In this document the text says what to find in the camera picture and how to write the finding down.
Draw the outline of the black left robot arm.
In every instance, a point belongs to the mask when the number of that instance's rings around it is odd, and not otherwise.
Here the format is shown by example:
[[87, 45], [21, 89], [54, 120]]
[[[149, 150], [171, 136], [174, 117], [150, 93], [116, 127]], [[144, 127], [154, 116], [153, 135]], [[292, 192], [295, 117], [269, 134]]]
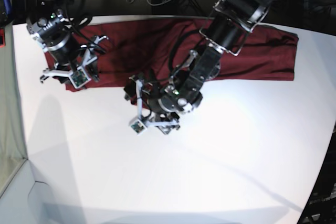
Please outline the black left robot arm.
[[237, 56], [255, 27], [276, 0], [218, 0], [200, 29], [185, 33], [174, 44], [168, 61], [169, 74], [157, 79], [151, 72], [130, 78], [125, 99], [137, 107], [130, 122], [136, 134], [150, 127], [163, 134], [180, 128], [180, 116], [199, 107], [201, 88], [218, 76], [221, 57]]

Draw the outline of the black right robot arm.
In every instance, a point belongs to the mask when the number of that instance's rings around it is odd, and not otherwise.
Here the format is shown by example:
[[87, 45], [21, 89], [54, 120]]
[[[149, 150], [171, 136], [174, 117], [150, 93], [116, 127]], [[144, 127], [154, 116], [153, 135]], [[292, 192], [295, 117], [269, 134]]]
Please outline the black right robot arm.
[[[82, 11], [86, 0], [81, 0]], [[73, 0], [35, 0], [29, 9], [26, 24], [31, 38], [52, 57], [52, 67], [43, 70], [40, 81], [55, 78], [61, 83], [81, 89], [89, 82], [99, 81], [98, 55], [106, 50], [100, 45], [106, 35], [89, 38], [81, 29], [90, 24], [92, 16], [68, 14]]]

